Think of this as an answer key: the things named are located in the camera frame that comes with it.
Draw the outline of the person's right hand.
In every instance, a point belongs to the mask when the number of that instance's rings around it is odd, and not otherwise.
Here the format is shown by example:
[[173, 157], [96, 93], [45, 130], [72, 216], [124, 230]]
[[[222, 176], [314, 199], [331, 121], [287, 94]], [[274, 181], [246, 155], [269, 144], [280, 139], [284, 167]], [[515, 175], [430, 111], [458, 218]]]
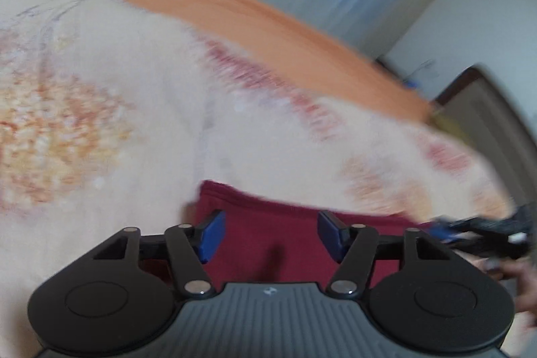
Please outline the person's right hand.
[[491, 276], [496, 281], [515, 281], [516, 294], [514, 303], [516, 312], [529, 313], [533, 319], [536, 319], [536, 268], [528, 260], [491, 258], [483, 262], [482, 268], [488, 276]]

